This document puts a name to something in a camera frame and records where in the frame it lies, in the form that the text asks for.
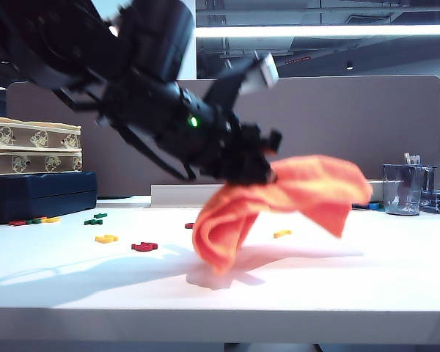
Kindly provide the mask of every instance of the robotic arm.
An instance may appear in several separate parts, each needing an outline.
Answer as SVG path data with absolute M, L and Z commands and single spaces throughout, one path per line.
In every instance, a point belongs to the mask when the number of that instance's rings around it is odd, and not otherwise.
M 115 23 L 103 21 L 90 0 L 0 0 L 1 51 L 72 110 L 98 111 L 99 123 L 178 178 L 194 179 L 195 166 L 230 183 L 272 181 L 265 154 L 277 151 L 280 133 L 264 138 L 233 111 L 240 92 L 275 83 L 272 57 L 224 71 L 200 99 L 175 82 L 193 27 L 180 0 L 133 0 Z M 95 94 L 101 85 L 103 94 Z M 91 101 L 75 102 L 71 92 Z M 180 160 L 187 176 L 150 150 L 144 136 Z

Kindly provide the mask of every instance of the pipe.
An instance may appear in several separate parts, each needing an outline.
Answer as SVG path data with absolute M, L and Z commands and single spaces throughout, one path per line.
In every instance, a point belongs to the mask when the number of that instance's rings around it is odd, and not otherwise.
M 284 9 L 284 10 L 196 10 L 197 15 L 244 15 L 244 16 L 254 16 L 254 15 L 308 15 L 314 13 L 350 13 L 355 12 L 356 14 L 373 14 L 382 12 L 440 12 L 440 6 L 424 6 L 424 7 L 393 7 L 393 6 L 380 6 L 380 7 L 311 7 L 303 9 Z

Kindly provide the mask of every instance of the orange towel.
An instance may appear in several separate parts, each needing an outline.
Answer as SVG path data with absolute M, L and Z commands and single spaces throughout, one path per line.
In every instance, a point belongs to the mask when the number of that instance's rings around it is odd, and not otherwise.
M 352 203 L 366 204 L 372 188 L 349 161 L 323 155 L 286 158 L 271 165 L 268 185 L 225 185 L 205 204 L 193 229 L 197 254 L 218 274 L 230 269 L 260 211 L 299 211 L 340 237 Z

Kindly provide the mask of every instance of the glass cup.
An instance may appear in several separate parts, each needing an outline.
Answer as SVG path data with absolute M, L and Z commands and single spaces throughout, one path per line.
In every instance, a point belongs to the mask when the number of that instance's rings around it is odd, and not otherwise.
M 383 203 L 388 214 L 419 215 L 422 189 L 433 168 L 424 165 L 383 165 Z

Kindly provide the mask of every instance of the fluorescent light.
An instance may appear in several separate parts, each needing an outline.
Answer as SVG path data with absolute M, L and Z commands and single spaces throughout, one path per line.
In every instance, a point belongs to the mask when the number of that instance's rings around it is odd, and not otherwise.
M 114 35 L 115 37 L 119 36 L 119 29 L 117 29 L 117 27 L 109 26 L 109 30 L 111 31 L 112 35 Z
M 440 24 L 381 26 L 198 27 L 196 37 L 366 37 L 374 35 L 440 35 Z

